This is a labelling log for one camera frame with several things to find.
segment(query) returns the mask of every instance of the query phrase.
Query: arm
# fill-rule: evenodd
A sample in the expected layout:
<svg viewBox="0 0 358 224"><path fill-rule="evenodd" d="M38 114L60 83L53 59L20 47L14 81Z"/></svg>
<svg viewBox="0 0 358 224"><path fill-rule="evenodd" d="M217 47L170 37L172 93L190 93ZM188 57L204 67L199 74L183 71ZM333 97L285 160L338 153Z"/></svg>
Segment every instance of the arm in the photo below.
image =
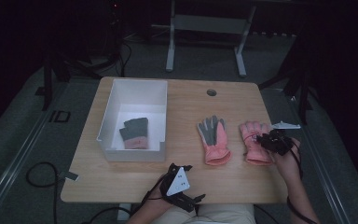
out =
<svg viewBox="0 0 358 224"><path fill-rule="evenodd" d="M299 147L300 143L294 138L293 141ZM293 146L292 150L300 159L297 147ZM312 205L310 204L310 199L308 198L307 192L301 181L298 165L292 153L287 152L283 156L277 153L272 153L272 158L275 160L278 171L286 183L288 196L293 207L303 216L316 223L321 223L313 211ZM296 216L293 212L291 212L291 219L292 223L295 224L307 223L300 217Z"/></svg>
<svg viewBox="0 0 358 224"><path fill-rule="evenodd" d="M146 200L145 204L128 220L127 224L147 224L164 214L173 205L161 199L159 185Z"/></svg>

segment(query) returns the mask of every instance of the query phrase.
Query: person's lap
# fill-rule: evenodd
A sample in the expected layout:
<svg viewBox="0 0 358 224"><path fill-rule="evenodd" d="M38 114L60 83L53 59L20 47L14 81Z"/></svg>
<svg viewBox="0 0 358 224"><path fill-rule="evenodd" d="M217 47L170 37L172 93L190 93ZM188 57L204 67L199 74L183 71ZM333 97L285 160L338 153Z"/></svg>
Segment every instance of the person's lap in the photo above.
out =
<svg viewBox="0 0 358 224"><path fill-rule="evenodd" d="M255 224L254 207L252 204L201 204L196 214L195 211L188 213L173 206L153 221L153 224L182 224L194 221Z"/></svg>

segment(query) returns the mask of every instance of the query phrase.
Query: metal stand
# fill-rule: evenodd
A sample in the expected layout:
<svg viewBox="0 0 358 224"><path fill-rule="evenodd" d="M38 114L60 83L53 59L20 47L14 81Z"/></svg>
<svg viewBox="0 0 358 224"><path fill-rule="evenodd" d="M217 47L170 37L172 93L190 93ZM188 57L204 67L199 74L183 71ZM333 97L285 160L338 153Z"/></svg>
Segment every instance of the metal stand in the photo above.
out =
<svg viewBox="0 0 358 224"><path fill-rule="evenodd" d="M84 66L83 64L77 62L76 60L71 59L64 53L59 53L53 50L49 50L46 53L45 60L43 62L44 65L44 87L39 88L38 94L45 96L45 102L43 104L43 111L48 109L48 106L52 100L52 73L54 71L57 79L62 82L69 82L71 75L69 74L67 64L71 64L73 67L79 69L88 77L94 79L101 79L102 77L96 73L94 73L91 69Z"/></svg>
<svg viewBox="0 0 358 224"><path fill-rule="evenodd" d="M301 36L298 36L284 59L278 75L259 84L258 89L263 90L278 81L289 78L289 81L283 88L283 92L285 95L294 96L301 87L298 115L300 116L301 121L304 124L307 124L307 98L311 71L308 58L303 53L305 50L302 44Z"/></svg>
<svg viewBox="0 0 358 224"><path fill-rule="evenodd" d="M175 30L191 30L241 35L241 42L237 47L234 48L234 53L237 61L239 75L241 77L246 76L242 51L246 42L246 37L249 34L252 19L255 14L255 6L251 8L248 18L246 20L241 20L175 14L175 0L172 0L171 3L170 45L168 48L166 65L167 72L173 71L173 60L175 55Z"/></svg>

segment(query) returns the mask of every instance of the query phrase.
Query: white tag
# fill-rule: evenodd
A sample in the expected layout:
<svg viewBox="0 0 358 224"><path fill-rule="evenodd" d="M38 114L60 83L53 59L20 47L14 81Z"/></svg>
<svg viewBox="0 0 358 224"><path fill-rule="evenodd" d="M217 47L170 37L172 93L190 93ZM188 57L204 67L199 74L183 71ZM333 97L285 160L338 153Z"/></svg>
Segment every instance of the white tag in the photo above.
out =
<svg viewBox="0 0 358 224"><path fill-rule="evenodd" d="M271 125L271 127L273 129L300 129L301 126L299 124L295 125L295 124L289 124L289 123L284 123L283 121L273 124Z"/></svg>
<svg viewBox="0 0 358 224"><path fill-rule="evenodd" d="M171 196L175 193L179 193L189 188L190 188L190 184L188 183L185 169L181 167L179 168L179 171L176 174L175 179L173 180L173 182L170 185L170 188L167 191L167 196Z"/></svg>

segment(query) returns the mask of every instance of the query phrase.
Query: table top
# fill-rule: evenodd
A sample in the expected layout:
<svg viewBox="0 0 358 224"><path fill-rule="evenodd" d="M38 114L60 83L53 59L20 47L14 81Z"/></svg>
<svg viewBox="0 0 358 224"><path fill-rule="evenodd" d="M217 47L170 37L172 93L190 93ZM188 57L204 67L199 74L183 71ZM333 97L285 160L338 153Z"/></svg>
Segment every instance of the table top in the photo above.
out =
<svg viewBox="0 0 358 224"><path fill-rule="evenodd" d="M167 79L166 161L115 162L105 159L96 141L115 78L104 77L96 92L70 167L79 178L65 181L61 194L65 202L139 203L172 162L193 166L186 172L191 188L184 194L205 193L201 203L285 202L286 186L276 166L255 166L244 160L239 125L246 120L270 123L254 83ZM209 96L207 90L217 94ZM232 153L231 160L220 166L204 163L197 129L212 115L226 121L227 147Z"/></svg>

